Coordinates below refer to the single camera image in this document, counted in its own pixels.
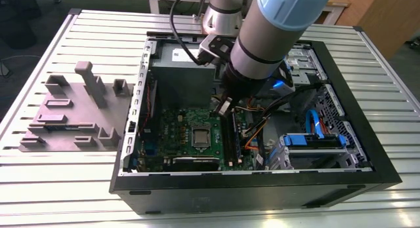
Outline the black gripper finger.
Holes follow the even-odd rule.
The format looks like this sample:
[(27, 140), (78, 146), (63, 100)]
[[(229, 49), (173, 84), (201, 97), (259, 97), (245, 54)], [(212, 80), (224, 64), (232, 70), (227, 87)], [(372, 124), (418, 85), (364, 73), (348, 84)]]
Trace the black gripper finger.
[(233, 98), (223, 95), (214, 111), (219, 115), (228, 115), (233, 106), (235, 106)]

